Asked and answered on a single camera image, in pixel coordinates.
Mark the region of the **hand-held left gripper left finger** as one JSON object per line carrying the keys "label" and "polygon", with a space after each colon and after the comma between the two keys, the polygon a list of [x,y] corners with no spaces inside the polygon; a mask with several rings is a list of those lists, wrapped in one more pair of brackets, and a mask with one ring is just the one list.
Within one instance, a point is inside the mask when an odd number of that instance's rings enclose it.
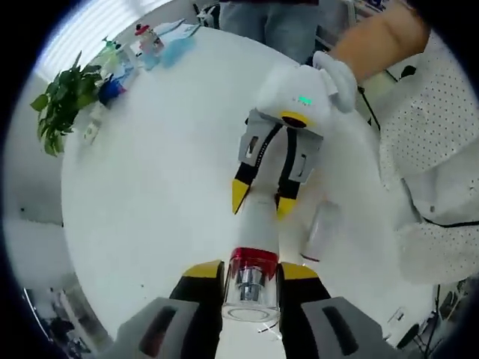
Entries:
{"label": "hand-held left gripper left finger", "polygon": [[123,323],[116,358],[214,358],[222,331],[225,264],[185,271],[167,298],[156,298]]}

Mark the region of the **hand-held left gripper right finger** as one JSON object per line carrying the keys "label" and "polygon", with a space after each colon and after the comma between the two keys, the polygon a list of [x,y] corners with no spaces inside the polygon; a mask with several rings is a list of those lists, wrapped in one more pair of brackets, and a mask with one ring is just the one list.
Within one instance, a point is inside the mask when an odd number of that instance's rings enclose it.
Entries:
{"label": "hand-held left gripper right finger", "polygon": [[307,266],[278,265],[279,329],[287,358],[398,358],[379,323],[343,297],[331,297]]}

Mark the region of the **person's right hand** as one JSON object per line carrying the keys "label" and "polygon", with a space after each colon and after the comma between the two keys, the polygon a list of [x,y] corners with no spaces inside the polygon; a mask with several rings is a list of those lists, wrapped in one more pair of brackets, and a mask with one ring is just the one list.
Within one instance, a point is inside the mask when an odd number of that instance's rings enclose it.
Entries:
{"label": "person's right hand", "polygon": [[325,70],[336,91],[330,95],[334,106],[342,113],[353,111],[356,105],[357,81],[352,70],[342,61],[334,59],[326,52],[316,51],[313,66]]}

